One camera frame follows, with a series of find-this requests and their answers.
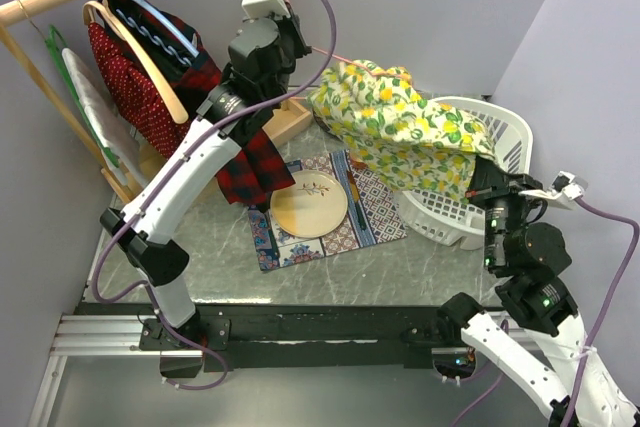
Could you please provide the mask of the yellow lemon print skirt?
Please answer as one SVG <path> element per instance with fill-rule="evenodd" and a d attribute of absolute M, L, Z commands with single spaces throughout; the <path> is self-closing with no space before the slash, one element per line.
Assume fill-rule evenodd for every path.
<path fill-rule="evenodd" d="M 339 61 L 324 70 L 307 100 L 357 161 L 396 191 L 462 202 L 477 160 L 497 160 L 482 120 L 424 98 L 401 67 Z"/>

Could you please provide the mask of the red black plaid garment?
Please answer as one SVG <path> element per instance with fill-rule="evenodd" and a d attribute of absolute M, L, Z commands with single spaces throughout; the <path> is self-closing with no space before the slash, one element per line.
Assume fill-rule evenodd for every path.
<path fill-rule="evenodd" d="M 148 40 L 122 24 L 154 61 L 188 112 L 189 118 L 194 119 L 197 109 L 209 92 L 221 83 L 223 73 L 206 51 L 199 33 L 182 19 L 162 12 L 197 45 L 199 55 L 190 67 L 181 67 Z M 130 47 L 110 27 L 102 27 L 119 44 L 124 55 L 144 71 Z M 216 179 L 228 203 L 242 203 L 247 206 L 263 204 L 267 201 L 269 193 L 294 184 L 293 177 L 277 148 L 262 130 L 258 131 L 249 144 L 216 174 Z"/>

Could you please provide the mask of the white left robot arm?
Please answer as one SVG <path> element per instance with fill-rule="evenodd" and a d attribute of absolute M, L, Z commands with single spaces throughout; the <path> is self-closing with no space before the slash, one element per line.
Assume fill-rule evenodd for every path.
<path fill-rule="evenodd" d="M 263 134 L 289 97 L 297 60 L 310 52 L 291 10 L 250 16 L 229 46 L 221 83 L 204 98 L 181 146 L 131 203 L 100 218 L 109 245 L 141 273 L 163 336 L 176 348 L 203 346 L 206 334 L 184 279 L 189 255 L 173 234 L 209 181 Z"/>

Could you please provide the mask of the red polka dot garment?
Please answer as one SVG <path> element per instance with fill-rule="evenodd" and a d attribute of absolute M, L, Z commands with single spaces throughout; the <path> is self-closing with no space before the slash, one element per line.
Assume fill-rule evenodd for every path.
<path fill-rule="evenodd" d="M 165 159 L 184 139 L 188 124 L 173 121 L 146 73 L 128 59 L 97 22 L 88 26 L 89 42 L 103 81 L 120 115 Z"/>

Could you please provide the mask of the light blue plastic hanger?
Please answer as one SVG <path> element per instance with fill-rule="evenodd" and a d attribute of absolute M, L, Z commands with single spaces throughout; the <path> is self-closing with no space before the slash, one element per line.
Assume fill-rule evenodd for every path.
<path fill-rule="evenodd" d="M 199 55 L 197 45 L 147 0 L 107 1 L 123 24 L 181 67 L 190 67 L 196 60 Z"/>

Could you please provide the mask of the wooden hanger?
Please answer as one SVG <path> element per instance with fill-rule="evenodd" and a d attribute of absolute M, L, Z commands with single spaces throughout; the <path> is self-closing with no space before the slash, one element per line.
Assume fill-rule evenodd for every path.
<path fill-rule="evenodd" d="M 114 31 L 115 34 L 133 51 L 142 68 L 162 98 L 173 121 L 177 124 L 186 123 L 189 119 L 189 115 L 174 90 L 131 32 L 110 11 L 107 0 L 101 0 L 101 2 L 91 0 L 83 5 L 82 15 L 84 24 L 89 25 L 93 22 L 95 20 L 96 13 L 101 15 L 102 19 L 111 28 L 111 30 Z"/>

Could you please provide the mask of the pink wire hanger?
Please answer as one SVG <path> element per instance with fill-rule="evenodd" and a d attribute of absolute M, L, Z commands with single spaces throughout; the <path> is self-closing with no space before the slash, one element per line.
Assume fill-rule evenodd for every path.
<path fill-rule="evenodd" d="M 340 55 L 336 55 L 336 54 L 330 54 L 328 51 L 312 46 L 311 47 L 312 51 L 314 53 L 320 53 L 320 54 L 326 54 L 329 55 L 331 58 L 333 58 L 334 60 L 340 61 L 340 62 L 344 62 L 356 67 L 359 67 L 361 69 L 363 69 L 365 72 L 367 72 L 368 74 L 370 74 L 373 77 L 390 77 L 390 78 L 395 78 L 395 79 L 399 79 L 401 81 L 406 81 L 408 82 L 410 85 L 413 84 L 413 78 L 406 73 L 393 73 L 393 72 L 389 72 L 388 70 L 384 70 L 381 68 L 369 68 L 367 67 L 364 63 L 361 63 L 359 61 L 354 61 L 345 57 L 342 57 Z"/>

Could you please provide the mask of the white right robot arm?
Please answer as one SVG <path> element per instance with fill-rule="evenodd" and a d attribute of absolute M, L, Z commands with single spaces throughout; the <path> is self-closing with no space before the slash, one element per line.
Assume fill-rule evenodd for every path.
<path fill-rule="evenodd" d="M 550 426 L 636 426 L 639 407 L 617 385 L 594 341 L 638 246 L 639 225 L 591 206 L 585 191 L 569 172 L 560 172 L 550 188 L 544 188 L 528 174 L 508 173 L 477 159 L 465 197 L 485 214 L 484 267 L 503 279 L 496 289 L 502 307 L 545 359 L 537 360 L 465 293 L 440 307 L 438 334 L 449 345 L 464 343 L 486 356 L 529 397 Z M 532 209 L 550 205 L 579 206 L 632 229 L 629 247 L 591 328 L 560 278 L 572 263 L 561 230 L 540 218 L 528 218 Z"/>

